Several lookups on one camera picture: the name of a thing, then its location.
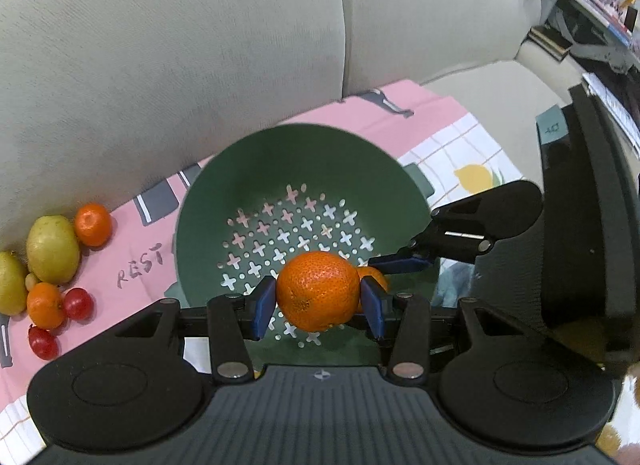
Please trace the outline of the orange mandarin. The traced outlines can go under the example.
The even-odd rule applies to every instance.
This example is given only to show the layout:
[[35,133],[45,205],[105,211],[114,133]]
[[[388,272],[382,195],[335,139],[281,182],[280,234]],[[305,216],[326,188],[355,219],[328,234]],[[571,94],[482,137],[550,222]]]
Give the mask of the orange mandarin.
[[110,212],[98,203],[81,206],[74,218],[78,240],[89,247],[99,248],[111,239],[113,222]]
[[[388,283],[382,274],[382,272],[378,271],[378,269],[372,267],[357,267],[356,271],[358,273],[358,281],[361,282],[364,277],[372,277],[378,283],[375,287],[368,287],[368,291],[370,294],[369,298],[378,298],[380,294],[378,292],[383,291],[384,293],[388,292]],[[361,301],[361,286],[357,285],[354,289],[354,293],[358,296],[358,305],[355,310],[356,313],[363,313],[362,309],[362,301]]]
[[40,329],[57,329],[66,319],[63,298],[53,284],[40,282],[27,295],[27,313]]
[[304,332],[324,332],[349,321],[360,297],[355,267],[326,251],[308,251],[285,264],[277,278],[284,318]]

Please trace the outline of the beige fabric sofa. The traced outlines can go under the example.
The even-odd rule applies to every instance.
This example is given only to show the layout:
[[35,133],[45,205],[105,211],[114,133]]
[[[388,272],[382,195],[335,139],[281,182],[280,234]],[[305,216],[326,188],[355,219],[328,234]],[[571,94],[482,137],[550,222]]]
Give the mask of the beige fabric sofa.
[[541,0],[1,0],[1,245],[399,80],[456,98],[539,180],[534,117],[585,72],[526,40],[540,19]]

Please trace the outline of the red cherry tomato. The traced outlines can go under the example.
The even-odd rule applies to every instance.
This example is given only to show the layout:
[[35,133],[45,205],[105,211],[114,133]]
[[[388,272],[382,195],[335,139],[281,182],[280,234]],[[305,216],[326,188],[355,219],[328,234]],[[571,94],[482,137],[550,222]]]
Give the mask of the red cherry tomato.
[[28,344],[41,360],[50,361],[58,356],[58,341],[46,329],[32,325],[28,330]]
[[65,293],[63,309],[70,320],[86,321],[93,315],[94,301],[85,289],[74,287]]

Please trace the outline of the pink fluffy blanket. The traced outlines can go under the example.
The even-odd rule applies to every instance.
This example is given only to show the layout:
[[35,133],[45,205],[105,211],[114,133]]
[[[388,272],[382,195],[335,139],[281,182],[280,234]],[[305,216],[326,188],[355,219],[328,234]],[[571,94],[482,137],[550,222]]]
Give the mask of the pink fluffy blanket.
[[597,448],[617,464],[640,464],[639,367],[639,362],[628,367],[613,417],[596,442]]

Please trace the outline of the yellow-green pear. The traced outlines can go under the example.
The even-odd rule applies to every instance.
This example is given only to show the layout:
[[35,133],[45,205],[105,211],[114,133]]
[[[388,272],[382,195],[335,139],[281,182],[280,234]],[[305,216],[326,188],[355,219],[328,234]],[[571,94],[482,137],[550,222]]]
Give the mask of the yellow-green pear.
[[0,312],[2,315],[19,315],[26,308],[26,267],[21,259],[10,251],[0,253]]
[[80,248],[73,224],[64,216],[39,217],[26,240],[30,271],[40,281],[62,285],[70,282],[80,263]]

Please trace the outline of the cluttered side table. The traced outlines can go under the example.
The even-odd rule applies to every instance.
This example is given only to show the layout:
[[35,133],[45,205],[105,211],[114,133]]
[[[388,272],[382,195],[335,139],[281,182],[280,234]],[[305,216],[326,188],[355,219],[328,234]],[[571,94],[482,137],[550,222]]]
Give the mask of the cluttered side table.
[[573,58],[639,72],[639,0],[542,0],[541,21],[570,43]]

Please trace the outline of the green perforated colander bowl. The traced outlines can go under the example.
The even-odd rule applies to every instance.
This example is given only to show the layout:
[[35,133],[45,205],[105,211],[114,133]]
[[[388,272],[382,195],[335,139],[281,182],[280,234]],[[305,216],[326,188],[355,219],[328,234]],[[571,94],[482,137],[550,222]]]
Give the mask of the green perforated colander bowl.
[[342,129],[293,124],[247,136],[186,192],[169,295],[184,307],[247,295],[312,251],[363,266],[425,228],[433,192],[416,163]]

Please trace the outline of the brown longan fruit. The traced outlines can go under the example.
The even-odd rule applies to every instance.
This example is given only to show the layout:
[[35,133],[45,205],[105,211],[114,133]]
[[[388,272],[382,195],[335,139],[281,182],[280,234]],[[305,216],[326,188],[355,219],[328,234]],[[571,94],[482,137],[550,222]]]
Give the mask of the brown longan fruit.
[[30,292],[39,283],[38,277],[33,273],[29,273],[25,277],[25,287]]

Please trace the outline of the pink checked lemon cloth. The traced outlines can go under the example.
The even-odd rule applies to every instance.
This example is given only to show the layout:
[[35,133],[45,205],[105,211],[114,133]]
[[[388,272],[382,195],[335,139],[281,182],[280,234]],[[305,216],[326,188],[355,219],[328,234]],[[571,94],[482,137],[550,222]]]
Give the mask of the pink checked lemon cloth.
[[[413,162],[433,187],[430,205],[444,205],[473,192],[521,178],[521,172],[486,129],[454,98],[401,81],[373,95],[344,101],[295,116],[297,123],[337,127],[356,134],[392,155]],[[79,284],[94,298],[106,300],[98,320],[63,339],[74,348],[100,329],[122,320],[168,293],[177,278],[170,242],[178,213],[160,214],[163,200],[178,207],[198,172],[181,170],[118,207],[113,213],[114,241],[105,255],[91,256]],[[1,460],[24,464],[44,443],[28,413],[26,386],[43,363],[26,343],[27,325],[10,322],[6,341],[13,363],[1,373]]]

